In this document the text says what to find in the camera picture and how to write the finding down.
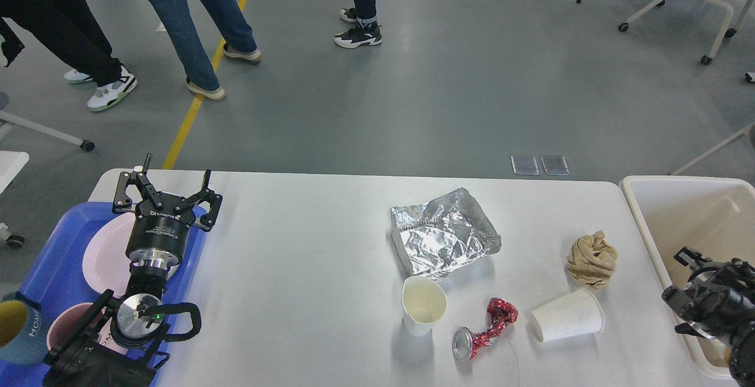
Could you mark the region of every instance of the yellow floor line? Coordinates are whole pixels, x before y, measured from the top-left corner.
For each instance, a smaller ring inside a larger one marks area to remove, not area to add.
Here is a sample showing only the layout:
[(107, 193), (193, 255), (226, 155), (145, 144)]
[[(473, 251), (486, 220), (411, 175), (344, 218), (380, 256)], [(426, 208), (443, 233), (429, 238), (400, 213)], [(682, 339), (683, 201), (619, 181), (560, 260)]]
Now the yellow floor line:
[[(247, 0), (238, 0), (238, 7), (242, 11), (246, 6), (246, 2)], [(215, 55), (212, 56), (212, 69), (215, 71), (218, 71), (218, 66), (221, 65), (224, 43), (225, 42), (221, 40), (221, 43), (218, 44), (218, 48), (215, 50)], [(176, 134), (175, 139), (173, 139), (173, 145), (170, 146), (170, 151), (168, 151), (168, 155), (165, 156), (165, 161), (162, 163), (162, 169), (173, 169), (173, 165), (176, 164), (178, 154), (181, 153), (183, 143), (186, 141), (186, 137), (189, 135), (189, 131), (191, 131), (191, 127), (194, 124), (196, 115), (197, 113), (199, 113), (199, 109), (202, 108), (202, 102), (204, 102), (204, 100), (204, 95), (195, 95), (194, 100), (192, 100), (191, 102), (191, 107), (189, 107), (189, 111), (183, 118), (183, 123), (181, 123), (180, 129), (178, 129), (178, 134)]]

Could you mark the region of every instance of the robotic arm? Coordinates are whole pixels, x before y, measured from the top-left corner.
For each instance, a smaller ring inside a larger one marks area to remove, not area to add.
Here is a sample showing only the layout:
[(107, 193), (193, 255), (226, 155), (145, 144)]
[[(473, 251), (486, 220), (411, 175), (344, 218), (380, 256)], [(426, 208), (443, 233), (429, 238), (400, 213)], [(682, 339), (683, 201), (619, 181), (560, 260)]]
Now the robotic arm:
[(675, 330), (719, 339), (731, 348), (731, 376), (741, 387), (755, 387), (755, 268), (739, 258), (717, 263), (687, 247), (674, 258), (692, 271), (684, 288), (663, 292), (666, 304), (686, 321)]
[[(164, 304), (162, 295), (170, 269), (183, 261), (189, 229), (194, 225), (210, 231), (223, 197), (209, 187), (209, 170), (200, 191), (188, 198), (157, 191), (146, 177), (151, 157), (147, 154), (142, 168), (121, 172), (113, 199), (114, 213), (134, 212), (136, 216), (125, 250), (132, 261), (126, 292), (118, 298), (105, 290), (67, 338), (52, 347), (45, 357), (51, 368), (43, 387), (149, 387), (170, 358), (159, 351), (162, 342), (186, 341), (202, 327), (196, 304)], [(135, 206), (126, 193), (132, 185), (141, 196)], [(193, 209), (202, 202), (210, 204), (210, 210), (197, 221)], [(191, 315), (191, 330), (168, 333), (166, 316), (180, 313)], [(135, 354), (121, 355), (100, 345), (97, 335), (106, 323), (119, 346), (137, 349), (141, 356), (130, 358)], [(156, 356), (162, 359), (151, 366)]]

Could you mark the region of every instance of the pink plate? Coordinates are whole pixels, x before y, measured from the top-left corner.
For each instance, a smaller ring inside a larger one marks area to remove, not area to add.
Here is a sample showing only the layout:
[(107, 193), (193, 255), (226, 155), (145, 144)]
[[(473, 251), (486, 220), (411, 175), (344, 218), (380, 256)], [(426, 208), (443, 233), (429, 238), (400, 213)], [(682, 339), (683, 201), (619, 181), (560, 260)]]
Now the pink plate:
[[(126, 247), (134, 228), (134, 213), (123, 213), (102, 226), (84, 251), (81, 269), (92, 290), (102, 293), (110, 288), (114, 297), (121, 297), (129, 285), (130, 261)], [(170, 268), (168, 279), (178, 269)]]

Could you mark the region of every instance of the crumpled aluminum foil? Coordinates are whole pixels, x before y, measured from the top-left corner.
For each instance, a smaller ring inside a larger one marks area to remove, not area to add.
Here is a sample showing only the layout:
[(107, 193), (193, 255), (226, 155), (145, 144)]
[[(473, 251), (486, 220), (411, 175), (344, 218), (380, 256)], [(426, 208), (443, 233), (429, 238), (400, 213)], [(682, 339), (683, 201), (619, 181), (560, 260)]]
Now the crumpled aluminum foil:
[(439, 280), (501, 249), (477, 200), (459, 188), (418, 206), (390, 208), (391, 237), (410, 275)]

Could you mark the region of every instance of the white plastic bin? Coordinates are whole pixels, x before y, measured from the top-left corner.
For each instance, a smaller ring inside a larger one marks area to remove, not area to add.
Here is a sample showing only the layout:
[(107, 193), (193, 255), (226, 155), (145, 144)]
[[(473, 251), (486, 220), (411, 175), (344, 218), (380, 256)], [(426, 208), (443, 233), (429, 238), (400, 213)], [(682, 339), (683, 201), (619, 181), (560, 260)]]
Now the white plastic bin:
[[(687, 283), (690, 269), (674, 260), (682, 247), (696, 249), (714, 261), (738, 257), (755, 263), (755, 188), (749, 183), (726, 178), (629, 176), (620, 185), (664, 288)], [(731, 378), (720, 342), (692, 336), (684, 339), (703, 374)]]

